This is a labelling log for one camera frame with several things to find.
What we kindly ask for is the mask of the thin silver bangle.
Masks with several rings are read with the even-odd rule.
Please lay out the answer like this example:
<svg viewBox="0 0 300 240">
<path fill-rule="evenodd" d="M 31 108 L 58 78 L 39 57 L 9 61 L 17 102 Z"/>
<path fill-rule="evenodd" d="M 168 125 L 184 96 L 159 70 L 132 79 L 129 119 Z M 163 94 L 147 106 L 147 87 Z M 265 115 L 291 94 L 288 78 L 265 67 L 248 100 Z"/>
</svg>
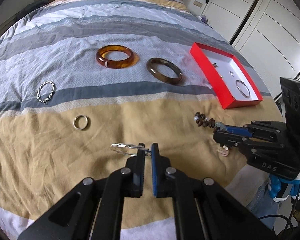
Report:
<svg viewBox="0 0 300 240">
<path fill-rule="evenodd" d="M 250 98 L 250 90 L 242 80 L 236 80 L 235 84 L 238 91 L 242 94 L 243 97 Z"/>
</svg>

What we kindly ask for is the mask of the dark brown bangle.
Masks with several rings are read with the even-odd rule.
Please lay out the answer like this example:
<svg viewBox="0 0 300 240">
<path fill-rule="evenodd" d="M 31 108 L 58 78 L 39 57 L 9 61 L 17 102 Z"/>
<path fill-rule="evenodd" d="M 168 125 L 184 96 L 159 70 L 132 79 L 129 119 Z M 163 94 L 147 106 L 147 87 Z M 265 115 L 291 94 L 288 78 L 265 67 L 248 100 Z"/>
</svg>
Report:
<svg viewBox="0 0 300 240">
<path fill-rule="evenodd" d="M 170 61 L 161 58 L 151 58 L 146 63 L 147 70 L 161 82 L 177 85 L 183 79 L 181 70 Z"/>
</svg>

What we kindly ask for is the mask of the amber orange bangle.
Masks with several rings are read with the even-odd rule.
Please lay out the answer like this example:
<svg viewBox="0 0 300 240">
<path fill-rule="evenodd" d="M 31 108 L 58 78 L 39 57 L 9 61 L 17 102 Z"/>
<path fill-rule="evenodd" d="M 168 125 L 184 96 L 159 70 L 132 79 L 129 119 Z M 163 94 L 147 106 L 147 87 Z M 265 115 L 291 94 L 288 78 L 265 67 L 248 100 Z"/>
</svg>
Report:
<svg viewBox="0 0 300 240">
<path fill-rule="evenodd" d="M 130 67 L 135 59 L 133 51 L 122 45 L 107 45 L 96 52 L 96 61 L 111 69 Z"/>
</svg>

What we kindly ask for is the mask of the red white shallow box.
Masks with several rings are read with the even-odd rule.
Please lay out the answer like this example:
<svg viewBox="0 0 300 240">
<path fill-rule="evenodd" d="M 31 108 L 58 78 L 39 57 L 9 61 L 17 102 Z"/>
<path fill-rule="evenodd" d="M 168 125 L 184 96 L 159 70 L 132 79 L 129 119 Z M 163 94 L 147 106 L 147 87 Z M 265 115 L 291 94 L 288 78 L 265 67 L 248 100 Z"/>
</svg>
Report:
<svg viewBox="0 0 300 240">
<path fill-rule="evenodd" d="M 263 98 L 254 81 L 234 55 L 201 43 L 194 43 L 190 54 L 213 88 L 223 109 L 255 106 Z M 242 80 L 250 98 L 238 91 L 235 81 Z"/>
</svg>

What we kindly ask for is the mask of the white wardrobe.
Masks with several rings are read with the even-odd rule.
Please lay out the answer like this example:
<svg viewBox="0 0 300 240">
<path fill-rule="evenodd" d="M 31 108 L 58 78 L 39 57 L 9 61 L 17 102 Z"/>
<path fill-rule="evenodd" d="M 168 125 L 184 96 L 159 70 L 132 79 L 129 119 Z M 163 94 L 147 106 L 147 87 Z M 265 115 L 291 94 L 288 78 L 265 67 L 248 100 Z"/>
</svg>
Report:
<svg viewBox="0 0 300 240">
<path fill-rule="evenodd" d="M 273 98 L 281 94 L 281 77 L 300 77 L 300 10 L 293 0 L 210 0 L 204 15 Z"/>
</svg>

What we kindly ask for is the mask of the wooden nightstand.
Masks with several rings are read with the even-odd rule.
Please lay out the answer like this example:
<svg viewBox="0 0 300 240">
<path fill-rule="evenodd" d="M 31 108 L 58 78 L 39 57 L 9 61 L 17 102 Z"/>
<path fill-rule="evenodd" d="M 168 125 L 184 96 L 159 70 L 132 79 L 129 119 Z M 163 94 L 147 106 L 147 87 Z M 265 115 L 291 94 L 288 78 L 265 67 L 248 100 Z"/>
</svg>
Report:
<svg viewBox="0 0 300 240">
<path fill-rule="evenodd" d="M 198 18 L 201 22 L 203 22 L 204 24 L 210 26 L 210 20 L 205 16 L 205 15 L 197 15 L 196 18 Z"/>
</svg>

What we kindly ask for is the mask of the striped bed duvet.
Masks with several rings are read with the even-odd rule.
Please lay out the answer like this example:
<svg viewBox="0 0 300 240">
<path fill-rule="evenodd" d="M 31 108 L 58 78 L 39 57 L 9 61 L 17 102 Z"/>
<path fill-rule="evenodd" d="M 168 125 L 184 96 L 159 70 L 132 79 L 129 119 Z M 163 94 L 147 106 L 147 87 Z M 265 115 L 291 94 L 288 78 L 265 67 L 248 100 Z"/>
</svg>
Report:
<svg viewBox="0 0 300 240">
<path fill-rule="evenodd" d="M 236 55 L 263 101 L 224 110 L 190 55 L 194 43 Z M 96 61 L 107 45 L 135 55 L 127 68 Z M 146 63 L 175 64 L 170 85 Z M 242 126 L 280 120 L 267 87 L 247 60 L 180 0 L 56 0 L 0 37 L 0 227 L 16 239 L 85 177 L 101 179 L 123 166 L 115 142 L 150 145 L 191 177 L 211 177 L 257 217 L 277 213 L 268 176 L 233 149 L 224 153 L 197 112 Z"/>
</svg>

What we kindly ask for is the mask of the dark cloth pile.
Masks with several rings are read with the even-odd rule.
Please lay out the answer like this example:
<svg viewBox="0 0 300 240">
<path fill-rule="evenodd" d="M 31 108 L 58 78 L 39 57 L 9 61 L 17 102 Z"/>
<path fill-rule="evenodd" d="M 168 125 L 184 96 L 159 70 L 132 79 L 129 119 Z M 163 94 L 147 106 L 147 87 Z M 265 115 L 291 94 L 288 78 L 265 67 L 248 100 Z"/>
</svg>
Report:
<svg viewBox="0 0 300 240">
<path fill-rule="evenodd" d="M 31 4 L 28 4 L 25 8 L 19 11 L 16 14 L 16 20 L 20 20 L 21 18 L 25 17 L 27 14 L 37 10 L 38 8 L 49 4 L 49 0 L 37 0 Z"/>
</svg>

